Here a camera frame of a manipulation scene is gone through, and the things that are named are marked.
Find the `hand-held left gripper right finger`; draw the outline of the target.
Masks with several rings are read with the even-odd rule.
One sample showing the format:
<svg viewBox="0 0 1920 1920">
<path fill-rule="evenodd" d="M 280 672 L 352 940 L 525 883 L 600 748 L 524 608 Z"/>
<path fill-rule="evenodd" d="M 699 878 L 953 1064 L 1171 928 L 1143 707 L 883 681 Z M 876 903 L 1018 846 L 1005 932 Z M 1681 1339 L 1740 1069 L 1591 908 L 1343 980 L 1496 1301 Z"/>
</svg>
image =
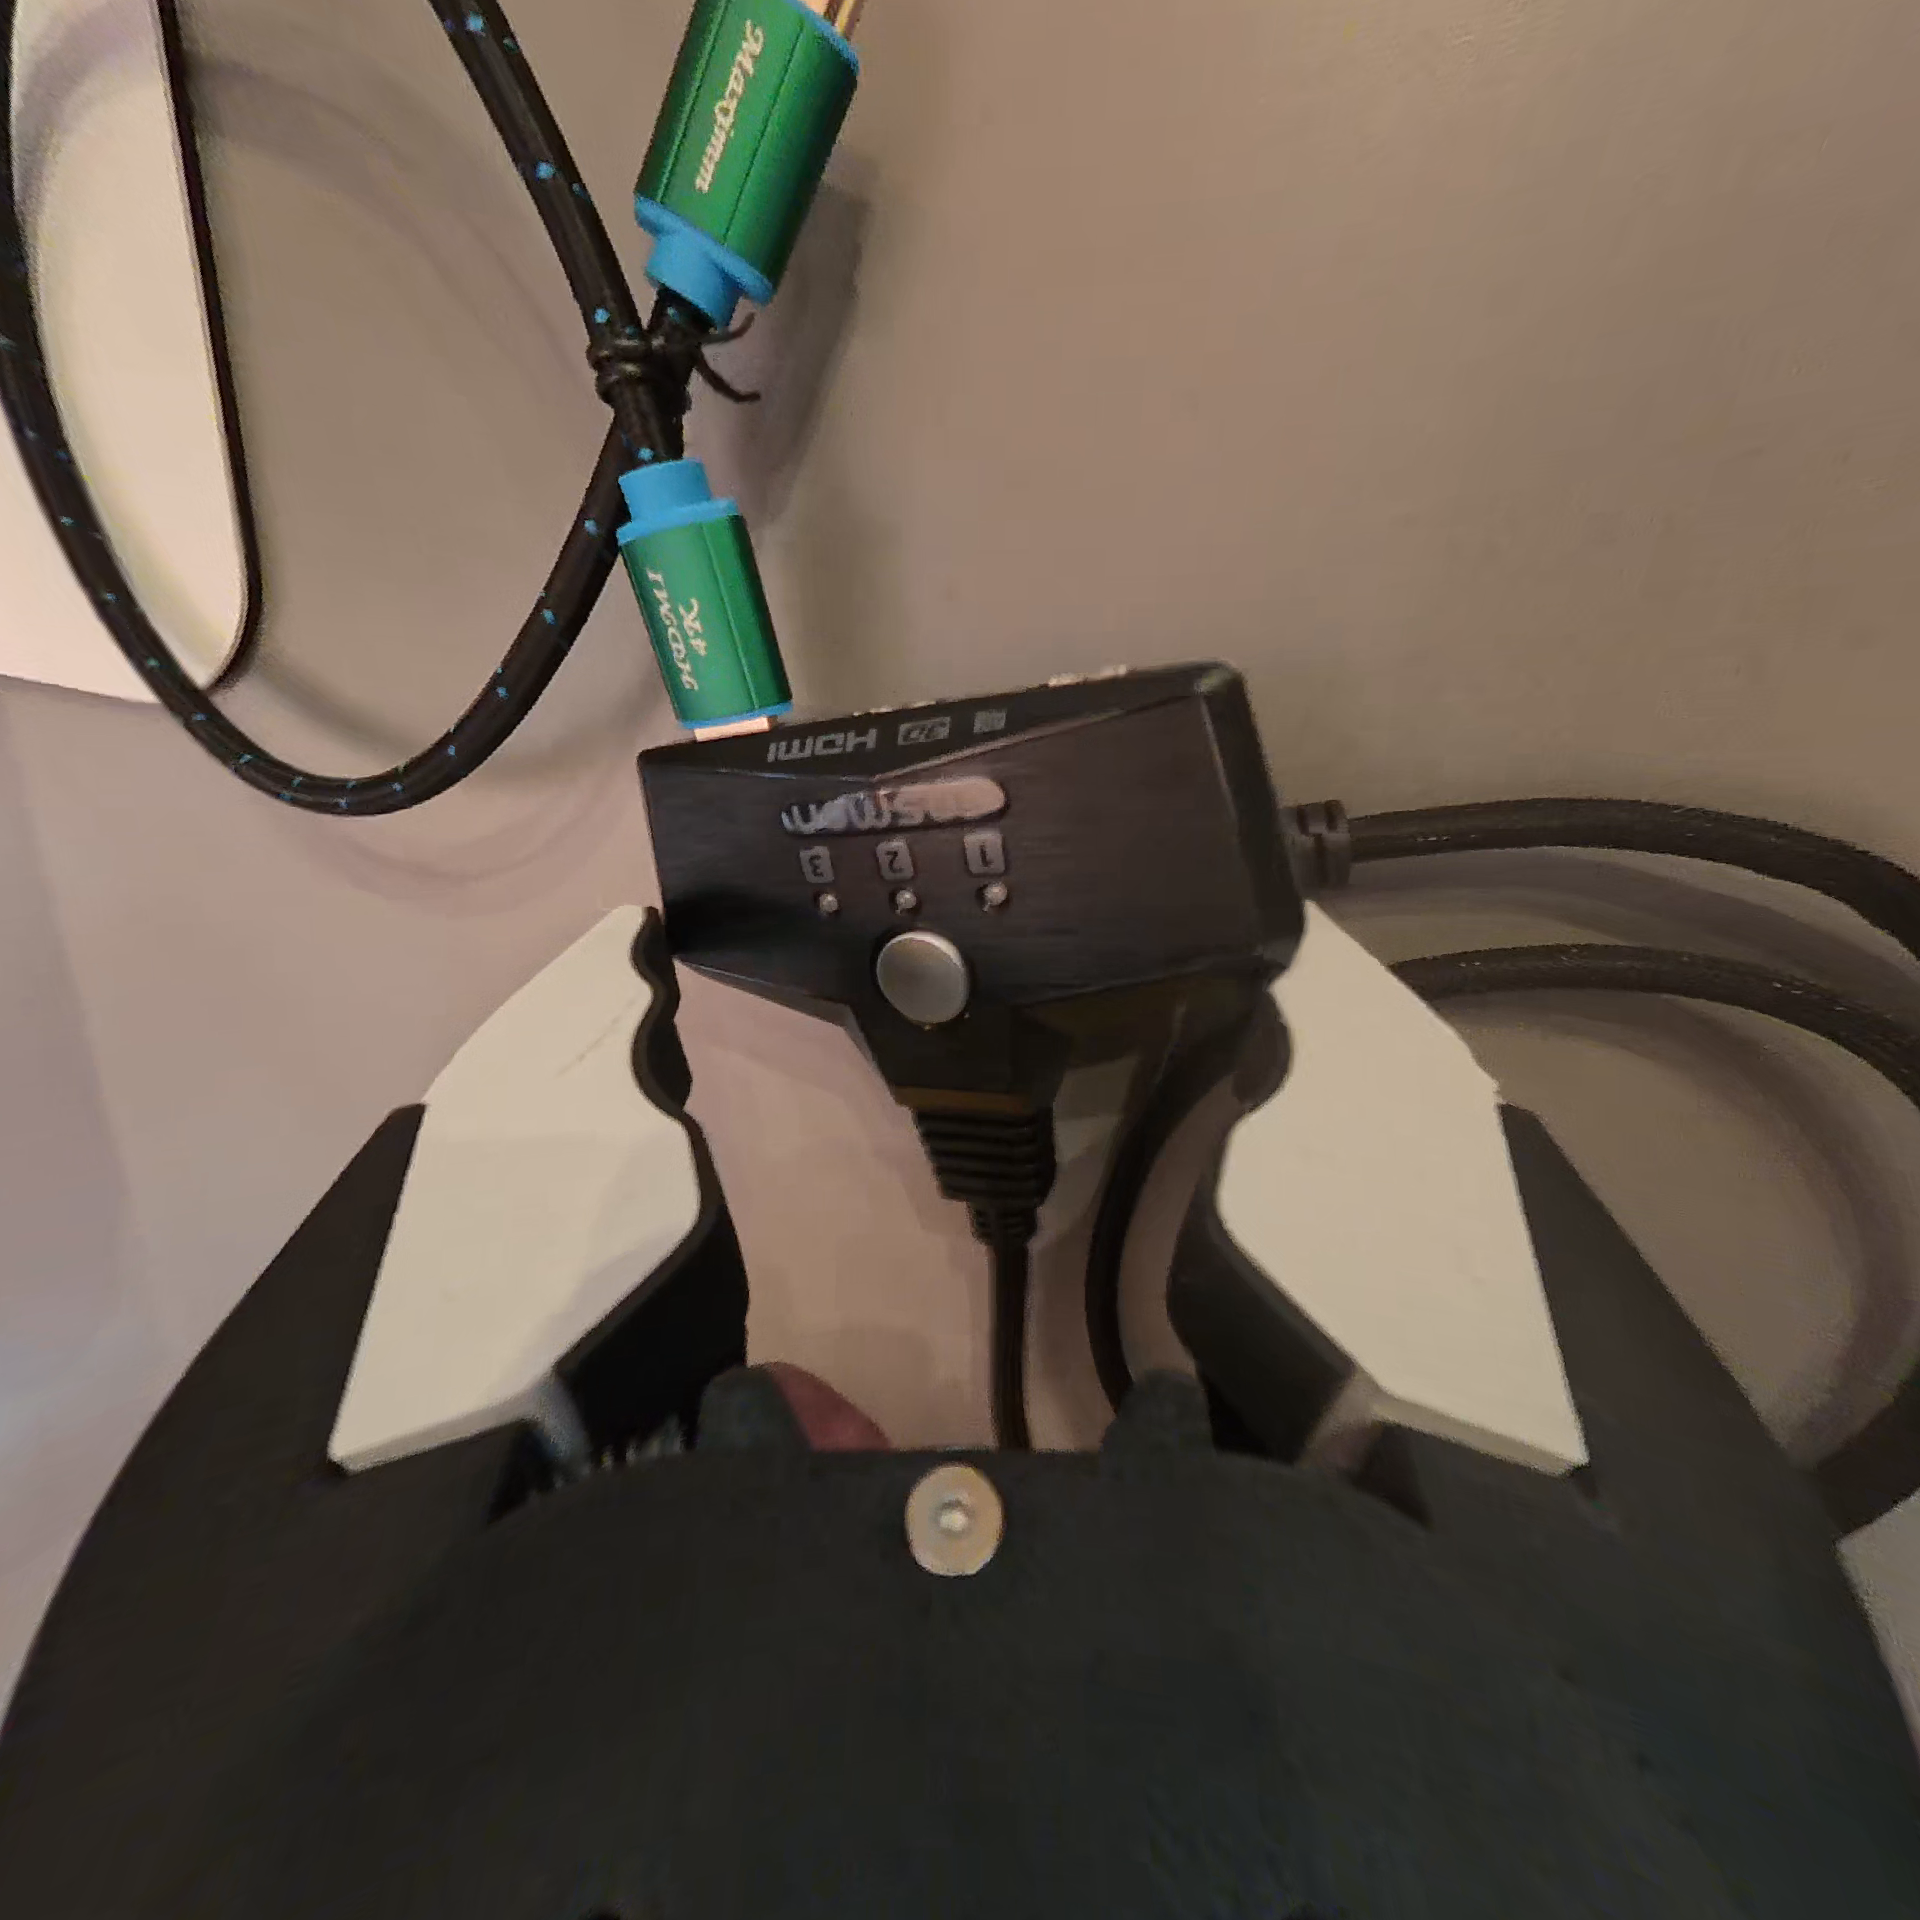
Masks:
<svg viewBox="0 0 1920 1920">
<path fill-rule="evenodd" d="M 1320 906 L 1265 990 L 1166 1321 L 1254 1454 L 1351 1474 L 1386 1431 L 1586 1466 L 1500 1085 Z"/>
</svg>

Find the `white folding stand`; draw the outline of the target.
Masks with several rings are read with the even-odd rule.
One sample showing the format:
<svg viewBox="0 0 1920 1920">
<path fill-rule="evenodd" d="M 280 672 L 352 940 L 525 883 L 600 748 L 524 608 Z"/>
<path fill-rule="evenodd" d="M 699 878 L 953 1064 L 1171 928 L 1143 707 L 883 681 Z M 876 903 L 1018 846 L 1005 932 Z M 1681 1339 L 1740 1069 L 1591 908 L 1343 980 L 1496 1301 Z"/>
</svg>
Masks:
<svg viewBox="0 0 1920 1920">
<path fill-rule="evenodd" d="M 142 603 L 231 685 L 268 608 L 179 4 L 21 4 L 14 197 L 63 420 Z"/>
</svg>

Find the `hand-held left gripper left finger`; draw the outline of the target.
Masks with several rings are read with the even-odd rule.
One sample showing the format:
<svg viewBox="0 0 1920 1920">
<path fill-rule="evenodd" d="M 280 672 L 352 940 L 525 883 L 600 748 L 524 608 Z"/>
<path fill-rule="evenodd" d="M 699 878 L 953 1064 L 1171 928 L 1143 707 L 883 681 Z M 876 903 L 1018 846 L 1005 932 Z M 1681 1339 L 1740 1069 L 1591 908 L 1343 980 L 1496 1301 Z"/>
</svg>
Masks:
<svg viewBox="0 0 1920 1920">
<path fill-rule="evenodd" d="M 327 1454 L 524 1426 L 557 1470 L 694 1426 L 746 1363 L 747 1273 L 691 1115 L 657 908 L 618 908 L 432 1081 Z"/>
</svg>

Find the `silver HDMI splitter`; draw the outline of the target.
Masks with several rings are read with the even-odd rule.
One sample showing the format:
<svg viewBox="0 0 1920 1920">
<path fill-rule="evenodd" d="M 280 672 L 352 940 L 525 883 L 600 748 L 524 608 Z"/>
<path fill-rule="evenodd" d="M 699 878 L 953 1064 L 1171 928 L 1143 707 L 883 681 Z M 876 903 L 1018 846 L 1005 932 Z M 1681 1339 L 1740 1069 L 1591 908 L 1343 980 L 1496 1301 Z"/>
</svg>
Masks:
<svg viewBox="0 0 1920 1920">
<path fill-rule="evenodd" d="M 835 1023 L 904 1106 L 1040 1111 L 1105 1028 L 1302 939 L 1229 663 L 1067 676 L 638 761 L 675 964 Z"/>
</svg>

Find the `person's left hand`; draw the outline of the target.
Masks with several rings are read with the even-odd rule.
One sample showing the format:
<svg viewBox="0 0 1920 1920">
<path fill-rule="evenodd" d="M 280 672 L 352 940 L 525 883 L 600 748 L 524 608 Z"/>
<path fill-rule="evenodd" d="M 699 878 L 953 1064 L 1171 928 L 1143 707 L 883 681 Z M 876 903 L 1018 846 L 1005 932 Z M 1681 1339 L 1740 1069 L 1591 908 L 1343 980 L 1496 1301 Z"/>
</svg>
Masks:
<svg viewBox="0 0 1920 1920">
<path fill-rule="evenodd" d="M 764 1363 L 756 1368 L 795 1418 L 804 1445 L 817 1454 L 888 1454 L 888 1435 L 827 1377 L 790 1364 Z"/>
</svg>

